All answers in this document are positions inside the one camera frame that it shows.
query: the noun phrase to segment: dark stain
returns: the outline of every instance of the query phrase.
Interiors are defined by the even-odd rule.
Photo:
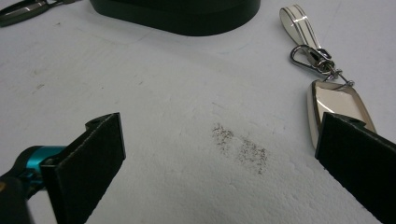
[[[267,153],[264,147],[259,147],[247,138],[243,137],[243,144],[239,148],[236,159],[249,170],[262,175],[267,161]]]
[[[226,152],[230,149],[228,144],[233,138],[233,132],[224,129],[224,127],[218,123],[215,125],[215,128],[213,128],[212,133],[212,136],[215,138],[216,145],[218,145],[221,153],[226,154]]]
[[[235,136],[233,131],[225,129],[217,123],[212,130],[212,136],[220,153],[233,159],[250,172],[262,175],[267,162],[267,150],[244,136]]]
[[[44,84],[40,84],[40,85],[38,85],[37,87],[35,87],[35,89],[36,90],[40,90],[41,88],[43,88],[44,87]]]

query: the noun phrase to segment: white leather strap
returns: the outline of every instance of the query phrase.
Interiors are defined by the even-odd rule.
[[[320,44],[302,8],[298,5],[282,7],[279,11],[279,17],[286,32],[297,45],[307,45],[313,49],[320,49]]]

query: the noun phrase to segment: black object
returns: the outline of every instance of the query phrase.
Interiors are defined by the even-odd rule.
[[[325,113],[316,158],[383,223],[396,223],[396,145],[360,120]]]
[[[0,223],[34,223],[26,201],[44,187],[59,224],[85,223],[125,159],[120,114],[93,119],[87,131],[61,152],[31,168],[37,152],[29,147],[0,176]]]
[[[217,35],[248,22],[261,0],[91,0],[108,17],[180,35]]]

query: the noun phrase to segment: black base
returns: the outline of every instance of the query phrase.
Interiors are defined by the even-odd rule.
[[[248,22],[261,0],[91,0],[100,14],[179,35],[217,35]]]

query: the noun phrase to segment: keychain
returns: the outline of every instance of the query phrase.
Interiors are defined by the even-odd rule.
[[[303,9],[297,5],[282,7],[279,16],[286,32],[298,45],[290,53],[291,61],[323,75],[323,80],[312,82],[307,94],[309,128],[314,147],[317,147],[318,130],[324,112],[361,120],[366,129],[375,133],[370,115],[353,89],[354,81],[347,80],[342,70],[335,68],[332,56],[318,43]],[[300,53],[306,57],[307,63],[297,59]],[[344,80],[344,84],[331,82],[339,77]]]

